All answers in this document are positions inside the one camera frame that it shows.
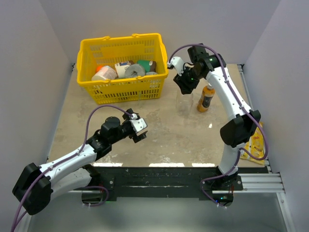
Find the clear plastic bottle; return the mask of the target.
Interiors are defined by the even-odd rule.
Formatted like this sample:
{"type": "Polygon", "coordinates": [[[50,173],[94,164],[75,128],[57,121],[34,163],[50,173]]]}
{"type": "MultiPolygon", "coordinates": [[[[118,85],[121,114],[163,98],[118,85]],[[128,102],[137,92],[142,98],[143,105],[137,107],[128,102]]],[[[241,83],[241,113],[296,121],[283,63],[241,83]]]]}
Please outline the clear plastic bottle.
{"type": "Polygon", "coordinates": [[[176,110],[180,116],[189,116],[193,106],[193,94],[182,94],[180,90],[177,92],[176,97],[176,110]]]}

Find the orange drink bottle blue label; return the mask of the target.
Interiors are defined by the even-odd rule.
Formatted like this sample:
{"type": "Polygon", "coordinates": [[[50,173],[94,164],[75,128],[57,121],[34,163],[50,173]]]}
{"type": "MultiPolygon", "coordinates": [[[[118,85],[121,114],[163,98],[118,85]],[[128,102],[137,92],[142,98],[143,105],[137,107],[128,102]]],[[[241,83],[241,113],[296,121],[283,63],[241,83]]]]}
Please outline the orange drink bottle blue label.
{"type": "Polygon", "coordinates": [[[201,113],[206,112],[210,107],[211,100],[214,95],[215,95],[214,88],[208,89],[206,85],[202,90],[202,94],[197,105],[197,110],[201,113]]]}

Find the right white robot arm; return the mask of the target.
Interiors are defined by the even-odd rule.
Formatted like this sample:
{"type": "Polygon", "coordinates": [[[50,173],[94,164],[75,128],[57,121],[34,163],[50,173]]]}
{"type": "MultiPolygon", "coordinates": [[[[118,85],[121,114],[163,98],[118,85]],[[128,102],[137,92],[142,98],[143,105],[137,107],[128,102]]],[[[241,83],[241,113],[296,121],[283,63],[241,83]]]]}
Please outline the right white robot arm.
{"type": "Polygon", "coordinates": [[[184,61],[175,53],[170,56],[167,66],[177,71],[173,80],[183,95],[192,93],[199,81],[205,79],[214,88],[225,109],[228,122],[220,129],[224,150],[218,175],[203,179],[204,183],[214,180],[217,188],[225,190],[237,175],[240,152],[258,127],[261,114],[252,110],[242,98],[219,53],[201,43],[185,47],[193,66],[184,67],[184,61]]]}

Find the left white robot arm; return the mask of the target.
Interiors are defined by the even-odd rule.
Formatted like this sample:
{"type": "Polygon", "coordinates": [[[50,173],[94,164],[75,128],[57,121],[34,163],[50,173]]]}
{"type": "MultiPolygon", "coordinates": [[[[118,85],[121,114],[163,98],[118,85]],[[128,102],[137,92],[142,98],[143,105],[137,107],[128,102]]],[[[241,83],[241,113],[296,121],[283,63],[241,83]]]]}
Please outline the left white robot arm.
{"type": "Polygon", "coordinates": [[[74,151],[42,165],[28,164],[12,190],[20,202],[18,208],[35,215],[59,194],[83,187],[96,189],[100,178],[89,173],[86,166],[107,155],[113,144],[125,138],[135,143],[146,138],[148,125],[138,113],[129,108],[124,111],[123,120],[108,117],[100,129],[92,136],[86,135],[82,145],[74,151]]]}

